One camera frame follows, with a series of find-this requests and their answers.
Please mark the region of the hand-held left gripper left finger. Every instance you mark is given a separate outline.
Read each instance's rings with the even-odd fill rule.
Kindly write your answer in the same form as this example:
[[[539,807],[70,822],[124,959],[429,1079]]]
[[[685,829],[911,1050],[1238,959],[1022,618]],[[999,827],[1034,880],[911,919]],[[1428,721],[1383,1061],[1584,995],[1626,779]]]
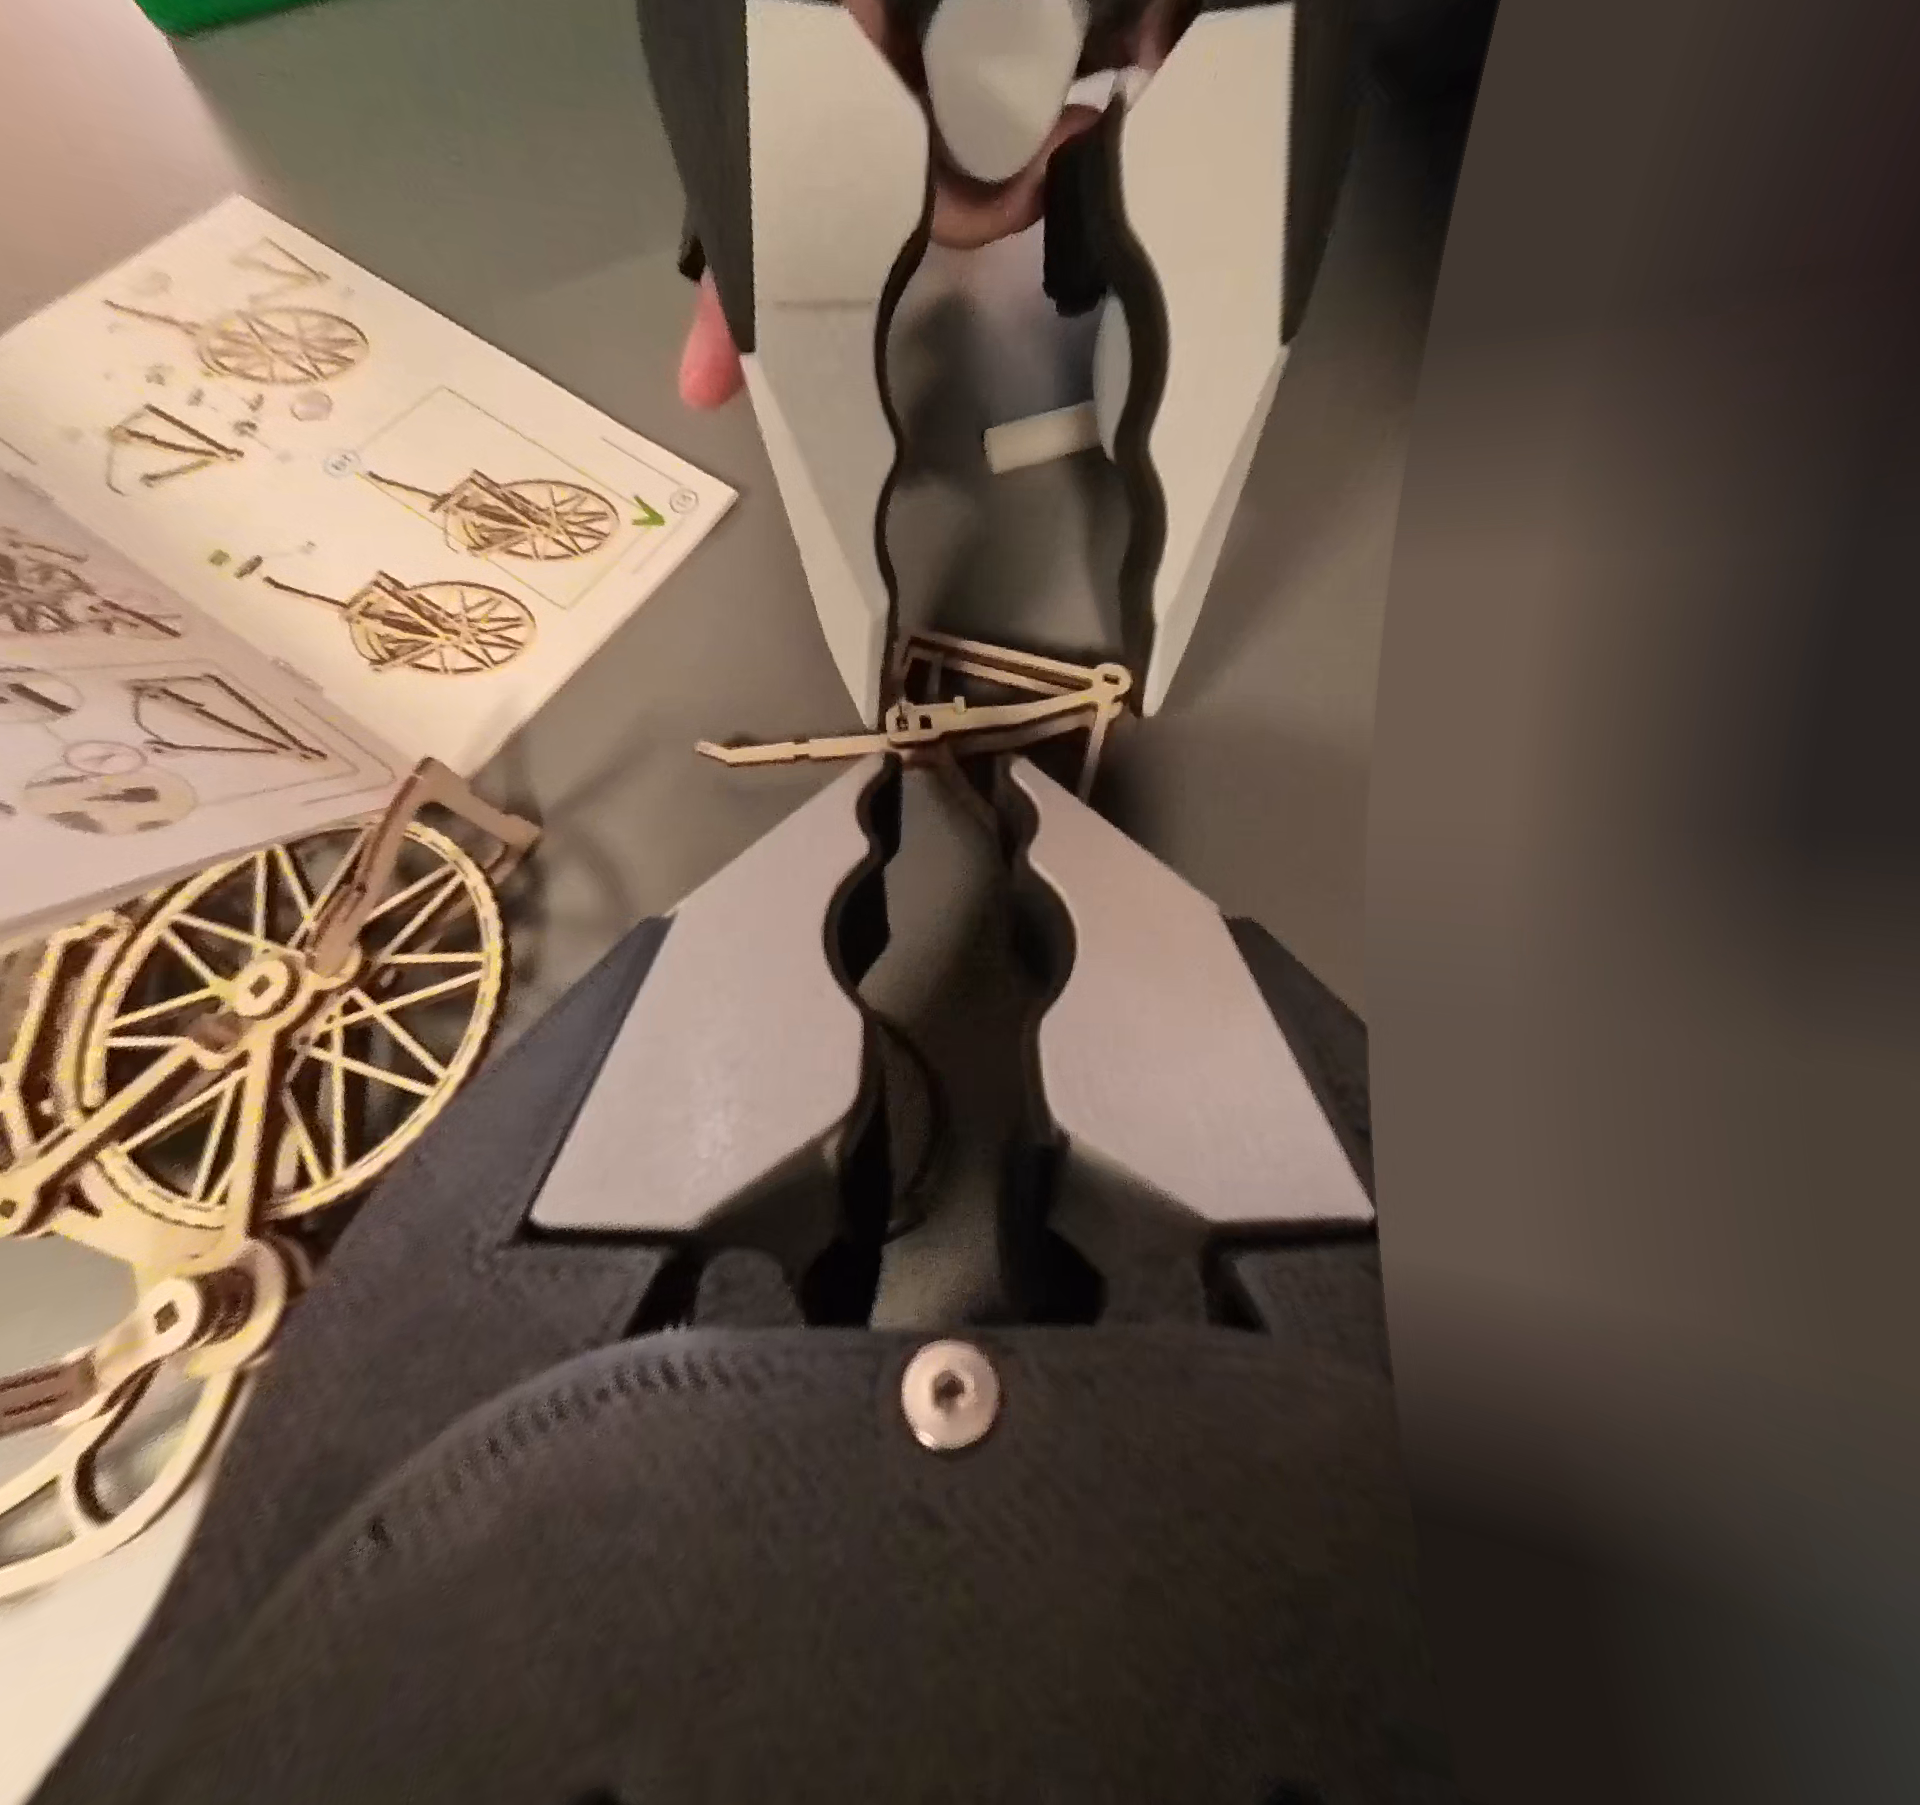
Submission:
[[[848,763],[666,919],[532,1202],[562,1237],[831,1237],[872,1109],[900,770]]]

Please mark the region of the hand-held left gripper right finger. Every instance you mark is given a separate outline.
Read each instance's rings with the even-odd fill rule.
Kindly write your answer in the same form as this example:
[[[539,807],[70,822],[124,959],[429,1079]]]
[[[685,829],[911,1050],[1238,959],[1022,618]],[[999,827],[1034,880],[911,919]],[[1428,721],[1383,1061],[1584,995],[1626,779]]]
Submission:
[[[1028,761],[1003,812],[1044,944],[1037,1096],[1074,1164],[1194,1226],[1370,1226],[1221,909]]]

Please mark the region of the person's right hand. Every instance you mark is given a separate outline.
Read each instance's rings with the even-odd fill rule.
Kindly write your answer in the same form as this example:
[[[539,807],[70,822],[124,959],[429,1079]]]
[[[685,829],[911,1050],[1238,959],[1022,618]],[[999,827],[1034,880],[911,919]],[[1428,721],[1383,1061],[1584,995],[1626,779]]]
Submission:
[[[909,85],[917,90],[917,45],[911,33],[889,14],[887,0],[840,0],[840,3],[852,12],[868,42],[874,42],[890,62],[900,64]],[[1185,26],[1185,12],[1187,0],[1148,0],[1122,43],[1106,50],[1103,64],[1157,68]],[[1099,117],[1096,106],[1062,103],[1035,154],[1014,174],[995,183],[966,173],[936,137],[931,243],[970,252],[1019,234],[1037,222],[1044,213],[1049,161],[1076,137],[1092,131]],[[686,272],[686,277],[695,279],[696,294],[677,366],[677,391],[686,408],[712,411],[742,391],[744,374],[709,272]]]

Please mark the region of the small wooden frame part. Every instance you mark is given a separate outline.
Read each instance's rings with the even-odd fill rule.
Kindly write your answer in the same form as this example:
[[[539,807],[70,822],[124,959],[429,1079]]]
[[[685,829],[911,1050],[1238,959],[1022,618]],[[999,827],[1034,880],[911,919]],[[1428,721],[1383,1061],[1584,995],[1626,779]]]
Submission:
[[[696,757],[728,768],[894,757],[956,768],[972,757],[1028,755],[1076,739],[1074,794],[1090,802],[1108,736],[1132,713],[1135,678],[1117,659],[1095,664],[1004,642],[919,629],[898,642],[893,695],[876,725],[855,733],[770,739],[700,737]]]

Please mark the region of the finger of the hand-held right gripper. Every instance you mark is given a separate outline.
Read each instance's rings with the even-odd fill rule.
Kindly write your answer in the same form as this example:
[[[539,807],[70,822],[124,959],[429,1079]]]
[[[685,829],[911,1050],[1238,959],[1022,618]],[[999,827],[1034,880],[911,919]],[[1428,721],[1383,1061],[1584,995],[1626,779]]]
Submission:
[[[984,430],[995,473],[1100,445],[1130,477],[1144,624],[1139,713],[1161,713],[1203,615],[1284,379],[1293,3],[1208,10],[1115,88],[1119,258],[1095,392]]]
[[[842,3],[746,0],[753,345],[744,380],[812,605],[860,721],[893,592],[879,519],[898,445],[881,310],[928,209],[928,122]]]

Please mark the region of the white instruction booklet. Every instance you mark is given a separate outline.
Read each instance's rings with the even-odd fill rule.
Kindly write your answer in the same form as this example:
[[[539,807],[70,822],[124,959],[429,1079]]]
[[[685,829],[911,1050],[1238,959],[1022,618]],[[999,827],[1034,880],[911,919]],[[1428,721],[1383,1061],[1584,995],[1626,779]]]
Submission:
[[[1,342],[5,937],[472,782],[737,494],[236,195]]]

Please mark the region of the wooden bicycle model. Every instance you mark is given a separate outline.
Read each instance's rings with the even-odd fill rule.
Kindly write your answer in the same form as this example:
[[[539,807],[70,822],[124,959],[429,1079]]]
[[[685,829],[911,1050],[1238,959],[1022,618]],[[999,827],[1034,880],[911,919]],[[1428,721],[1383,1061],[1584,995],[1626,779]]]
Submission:
[[[131,1279],[91,1340],[5,1375],[7,1602],[210,1475],[321,1261],[486,1057],[541,833],[420,761],[372,816],[5,948],[5,1240]]]

